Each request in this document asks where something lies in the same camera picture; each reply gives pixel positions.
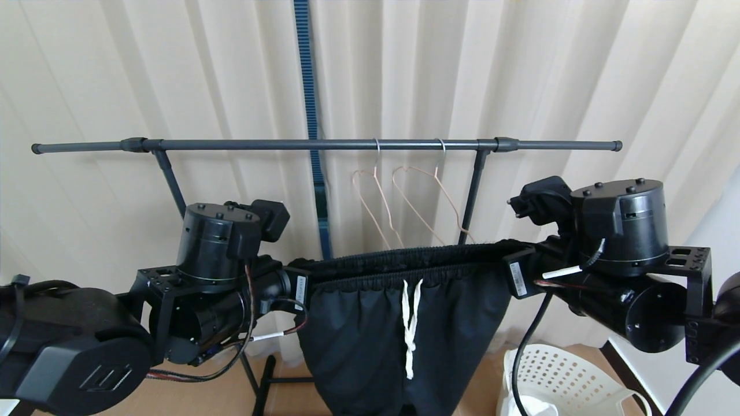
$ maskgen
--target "white plastic basket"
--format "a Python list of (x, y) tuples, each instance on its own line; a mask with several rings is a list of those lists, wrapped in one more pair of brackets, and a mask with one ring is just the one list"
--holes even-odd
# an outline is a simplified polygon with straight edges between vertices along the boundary
[[(504, 357), (504, 380), (496, 415), (501, 416), (504, 399), (511, 390), (515, 350)], [(517, 374), (519, 394), (554, 404), (559, 416), (624, 416), (622, 401), (634, 395), (641, 400), (647, 416), (648, 402), (638, 392), (626, 389), (601, 369), (581, 357), (553, 346), (526, 346)]]

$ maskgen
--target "wooden floor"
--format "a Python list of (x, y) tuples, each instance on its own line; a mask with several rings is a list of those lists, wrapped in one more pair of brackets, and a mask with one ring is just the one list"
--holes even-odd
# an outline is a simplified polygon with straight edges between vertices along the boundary
[[(571, 346), (568, 351), (578, 355), (607, 372), (612, 378), (618, 377), (609, 366), (602, 353), (595, 348)], [(251, 360), (255, 372), (262, 374), (264, 359)], [(280, 361), (275, 374), (279, 377), (309, 376), (304, 366), (288, 368)], [(198, 374), (213, 372), (222, 363), (206, 363), (199, 367)], [(503, 352), (486, 355), (478, 366), (473, 380), (468, 385), (454, 416), (494, 416), (496, 400), (502, 381)], [(161, 368), (195, 373), (194, 369), (172, 364)], [(159, 380), (145, 380), (126, 400), (100, 415), (250, 415), (255, 396), (249, 388), (249, 381), (241, 365), (234, 366), (224, 376), (207, 383), (183, 384)], [(325, 416), (330, 415), (313, 384), (276, 384), (270, 388), (266, 407), (268, 416)], [(643, 415), (633, 400), (625, 402), (626, 416)]]

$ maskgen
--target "white curtain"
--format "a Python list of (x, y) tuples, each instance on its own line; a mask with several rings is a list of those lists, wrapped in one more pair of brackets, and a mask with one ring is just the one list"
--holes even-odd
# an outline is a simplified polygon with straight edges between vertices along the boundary
[[(488, 157), (477, 241), (540, 230), (505, 200), (561, 175), (572, 187), (663, 180), (671, 241), (683, 242), (740, 161), (740, 3), (726, 1), (313, 1), (320, 123), (333, 138), (622, 140), (621, 152)], [(181, 225), (151, 155), (33, 155), (32, 143), (306, 138), (291, 1), (0, 3), (0, 249), (4, 281), (26, 272), (113, 292), (136, 269), (171, 264)], [(324, 152), (334, 255), (383, 249), (352, 189), (373, 152)], [(438, 245), (391, 182), (432, 170), (439, 152), (383, 152), (380, 183), (406, 246)], [(305, 152), (171, 152), (184, 196), (284, 201), (292, 218), (263, 252), (319, 258)], [(440, 178), (462, 213), (472, 152), (447, 153)], [(398, 184), (446, 244), (454, 211), (433, 180)], [(363, 194), (393, 247), (371, 179)], [(496, 345), (516, 341), (538, 300), (512, 302)], [(561, 303), (537, 337), (598, 345), (605, 331)], [(289, 315), (258, 330), (292, 325)], [(254, 343), (300, 359), (295, 336)]]
[[(539, 241), (505, 204), (561, 175), (574, 189), (647, 177), (665, 182), (670, 239), (683, 242), (740, 162), (740, 2), (312, 1), (321, 126), (333, 138), (621, 140), (621, 152), (520, 151), (488, 157), (471, 233)], [(334, 255), (385, 243), (352, 188), (375, 154), (325, 152)], [(387, 210), (371, 176), (363, 196), (398, 247), (439, 245), (391, 182), (434, 169), (438, 152), (383, 152)], [(472, 152), (448, 152), (442, 183), (462, 212)], [(454, 211), (432, 178), (399, 188), (446, 244)], [(512, 301), (494, 341), (518, 342), (540, 299)], [(554, 301), (536, 338), (601, 346), (608, 333)]]

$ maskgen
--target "wire hanger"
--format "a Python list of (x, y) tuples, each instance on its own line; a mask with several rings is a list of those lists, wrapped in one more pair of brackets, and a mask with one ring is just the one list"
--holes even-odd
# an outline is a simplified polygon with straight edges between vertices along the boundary
[(386, 200), (386, 194), (383, 192), (383, 187), (380, 186), (380, 181), (377, 178), (377, 164), (380, 160), (380, 142), (376, 139), (375, 144), (377, 145), (377, 154), (375, 156), (375, 164), (373, 166), (372, 172), (369, 172), (367, 170), (355, 170), (352, 173), (352, 186), (357, 190), (357, 194), (360, 196), (360, 202), (363, 204), (363, 207), (365, 207), (365, 211), (367, 211), (368, 214), (370, 214), (370, 218), (372, 218), (372, 222), (375, 223), (375, 228), (377, 228), (377, 231), (380, 233), (380, 237), (383, 238), (383, 243), (388, 247), (388, 249), (393, 249), (391, 247), (391, 244), (388, 242), (388, 239), (386, 238), (386, 235), (383, 234), (383, 230), (380, 228), (380, 224), (378, 224), (377, 219), (375, 219), (375, 215), (373, 215), (372, 211), (370, 210), (370, 207), (368, 207), (368, 204), (365, 202), (365, 198), (363, 198), (363, 192), (360, 190), (360, 187), (357, 185), (357, 178), (359, 178), (362, 175), (371, 175), (372, 178), (375, 180), (375, 186), (377, 187), (377, 190), (380, 191), (380, 197), (383, 199), (383, 205), (386, 208), (386, 212), (388, 213), (388, 222), (390, 223), (391, 229), (393, 232), (396, 233), (396, 237), (398, 238), (398, 243), (401, 245), (401, 248), (403, 248), (403, 241), (401, 241), (401, 236), (398, 234), (398, 231), (393, 227), (393, 217), (391, 216), (391, 209), (388, 206), (388, 200)]
[(426, 226), (426, 228), (429, 229), (429, 231), (431, 231), (431, 233), (434, 235), (434, 237), (442, 245), (445, 245), (445, 242), (442, 240), (442, 238), (434, 231), (433, 228), (431, 228), (431, 226), (429, 225), (429, 223), (427, 223), (426, 220), (424, 220), (424, 218), (421, 216), (421, 214), (419, 213), (419, 211), (417, 211), (417, 209), (414, 207), (414, 205), (406, 197), (406, 194), (404, 194), (403, 191), (401, 190), (401, 188), (398, 186), (398, 183), (396, 182), (396, 173), (398, 173), (399, 170), (403, 170), (404, 172), (408, 172), (409, 170), (415, 170), (417, 172), (423, 173), (424, 175), (431, 176), (432, 178), (434, 178), (434, 180), (437, 182), (437, 186), (439, 186), (440, 189), (442, 190), (442, 192), (445, 194), (445, 197), (447, 198), (447, 202), (450, 203), (450, 206), (452, 207), (453, 211), (455, 211), (455, 218), (457, 219), (457, 228), (458, 228), (458, 230), (461, 231), (461, 232), (464, 232), (465, 234), (467, 234), (468, 237), (470, 237), (470, 240), (473, 241), (473, 243), (475, 243), (476, 241), (475, 241), (475, 238), (473, 238), (473, 235), (467, 229), (464, 229), (463, 228), (463, 223), (460, 222), (460, 212), (455, 207), (454, 202), (452, 202), (452, 198), (450, 198), (450, 195), (447, 193), (447, 190), (445, 189), (444, 185), (442, 185), (442, 181), (440, 181), (440, 178), (437, 175), (439, 173), (439, 171), (440, 171), (440, 164), (443, 164), (444, 161), (445, 161), (445, 158), (447, 157), (447, 146), (445, 145), (445, 142), (441, 138), (437, 138), (437, 140), (439, 140), (440, 143), (442, 144), (442, 155), (440, 156), (439, 159), (437, 159), (437, 165), (434, 167), (434, 173), (429, 173), (429, 172), (426, 172), (425, 170), (422, 170), (422, 169), (419, 169), (418, 167), (413, 167), (413, 166), (410, 166), (410, 167), (403, 167), (403, 166), (397, 167), (396, 169), (393, 170), (393, 176), (391, 177), (391, 179), (393, 181), (393, 186), (396, 188), (396, 190), (398, 190), (398, 192), (401, 194), (401, 197), (403, 198), (404, 201), (406, 201), (406, 203), (411, 208), (411, 210), (414, 211), (414, 214), (416, 214), (417, 217), (419, 217), (419, 219), (424, 223), (424, 225)]

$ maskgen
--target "garment rack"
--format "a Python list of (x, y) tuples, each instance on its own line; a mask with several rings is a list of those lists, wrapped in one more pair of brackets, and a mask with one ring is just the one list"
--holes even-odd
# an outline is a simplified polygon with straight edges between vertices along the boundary
[[(31, 150), (37, 154), (62, 152), (103, 152), (122, 150), (134, 153), (152, 153), (164, 174), (169, 191), (175, 200), (180, 216), (185, 216), (186, 203), (180, 186), (172, 171), (167, 156), (168, 150), (468, 150), (475, 151), (473, 173), (462, 216), (462, 229), (470, 227), (473, 209), (478, 195), (480, 179), (485, 168), (486, 157), (491, 152), (513, 152), (514, 150), (610, 150), (622, 149), (621, 141), (523, 141), (515, 138), (496, 137), (477, 140), (163, 140), (143, 137), (127, 138), (121, 141), (101, 141), (84, 143), (33, 144)], [(458, 244), (465, 244), (467, 234), (460, 232)], [(255, 406), (252, 416), (262, 416), (267, 396), (272, 384), (311, 383), (311, 377), (276, 378), (273, 377), (275, 356), (270, 355), (257, 383), (255, 373), (245, 354), (240, 356), (249, 384), (255, 393)]]

